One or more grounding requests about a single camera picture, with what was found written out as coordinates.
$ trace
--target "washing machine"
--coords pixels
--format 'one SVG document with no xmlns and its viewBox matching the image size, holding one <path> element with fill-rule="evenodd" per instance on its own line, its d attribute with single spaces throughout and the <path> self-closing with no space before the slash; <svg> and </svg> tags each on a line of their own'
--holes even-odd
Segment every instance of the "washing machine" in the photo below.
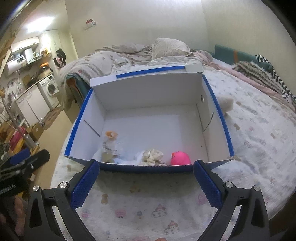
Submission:
<svg viewBox="0 0 296 241">
<path fill-rule="evenodd" d="M 54 109 L 59 104 L 59 101 L 56 98 L 59 89 L 57 87 L 57 83 L 54 80 L 54 76 L 52 74 L 47 76 L 41 80 L 37 86 L 49 108 L 51 110 Z"/>
</svg>

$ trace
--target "kitchen counter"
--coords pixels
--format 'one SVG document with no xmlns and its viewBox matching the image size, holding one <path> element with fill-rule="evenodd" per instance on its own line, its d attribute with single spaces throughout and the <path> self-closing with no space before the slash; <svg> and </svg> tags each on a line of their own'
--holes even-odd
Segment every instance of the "kitchen counter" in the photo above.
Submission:
<svg viewBox="0 0 296 241">
<path fill-rule="evenodd" d="M 44 76 L 42 79 L 38 80 L 36 83 L 34 83 L 33 85 L 31 85 L 28 89 L 26 89 L 23 93 L 21 93 L 16 99 L 14 99 L 14 101 L 18 100 L 20 97 L 22 97 L 28 90 L 30 90 L 33 86 L 37 85 L 40 81 L 44 80 L 46 77 L 50 76 L 51 74 L 53 74 L 53 72 L 50 72 L 50 74 L 48 74 L 47 76 Z"/>
</svg>

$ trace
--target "pink toy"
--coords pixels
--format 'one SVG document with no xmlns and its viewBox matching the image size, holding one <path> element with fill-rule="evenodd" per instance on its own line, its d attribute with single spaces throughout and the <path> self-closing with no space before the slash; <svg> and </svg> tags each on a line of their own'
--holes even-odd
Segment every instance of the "pink toy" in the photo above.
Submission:
<svg viewBox="0 0 296 241">
<path fill-rule="evenodd" d="M 170 164 L 173 166 L 189 165 L 191 164 L 191 161 L 189 156 L 185 152 L 177 151 L 172 153 Z"/>
</svg>

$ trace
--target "white cabinet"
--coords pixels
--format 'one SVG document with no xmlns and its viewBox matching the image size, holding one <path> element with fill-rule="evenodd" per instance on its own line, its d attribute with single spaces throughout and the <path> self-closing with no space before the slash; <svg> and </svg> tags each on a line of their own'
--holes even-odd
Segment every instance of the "white cabinet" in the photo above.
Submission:
<svg viewBox="0 0 296 241">
<path fill-rule="evenodd" d="M 39 44 L 39 37 L 33 37 L 30 39 L 26 39 L 26 45 L 27 46 L 31 46 L 31 45 L 35 45 L 35 44 Z"/>
<path fill-rule="evenodd" d="M 22 41 L 19 41 L 17 43 L 13 43 L 11 45 L 11 52 L 12 53 L 21 53 L 22 51 L 28 49 L 28 48 L 36 48 L 39 44 L 39 37 L 33 37 L 29 39 L 25 39 Z"/>
<path fill-rule="evenodd" d="M 30 88 L 24 95 L 39 122 L 42 122 L 50 109 L 46 104 L 42 94 L 40 93 L 37 85 Z"/>
<path fill-rule="evenodd" d="M 49 47 L 50 52 L 52 54 L 53 58 L 57 57 L 56 51 L 59 48 L 62 48 L 61 41 L 59 39 L 59 33 L 57 30 L 48 30 L 45 31 L 45 34 L 47 35 L 47 38 L 49 40 Z"/>
<path fill-rule="evenodd" d="M 27 46 L 26 40 L 19 41 L 11 45 L 11 52 L 12 53 L 18 52 L 21 49 L 26 48 L 26 46 Z"/>
<path fill-rule="evenodd" d="M 36 122 L 38 122 L 37 117 L 32 111 L 24 95 L 17 99 L 15 102 L 13 102 L 13 104 L 14 106 L 12 107 L 14 107 L 15 109 L 14 112 L 20 112 L 26 119 L 26 121 L 29 123 L 29 125 L 34 125 Z"/>
<path fill-rule="evenodd" d="M 42 122 L 50 111 L 37 85 L 34 85 L 16 101 L 12 102 L 12 112 L 22 115 L 29 125 Z"/>
</svg>

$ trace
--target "blue gripper pad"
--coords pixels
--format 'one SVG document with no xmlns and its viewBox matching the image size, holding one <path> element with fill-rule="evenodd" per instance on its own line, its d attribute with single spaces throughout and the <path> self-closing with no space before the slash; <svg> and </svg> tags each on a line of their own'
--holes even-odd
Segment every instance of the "blue gripper pad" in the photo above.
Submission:
<svg viewBox="0 0 296 241">
<path fill-rule="evenodd" d="M 99 163 L 95 160 L 90 160 L 83 170 L 76 173 L 71 181 L 69 181 L 70 187 L 68 193 L 70 195 L 70 206 L 73 210 L 82 206 L 99 171 Z"/>
<path fill-rule="evenodd" d="M 211 206 L 220 209 L 225 196 L 222 179 L 206 168 L 202 160 L 194 163 L 193 173 Z"/>
</svg>

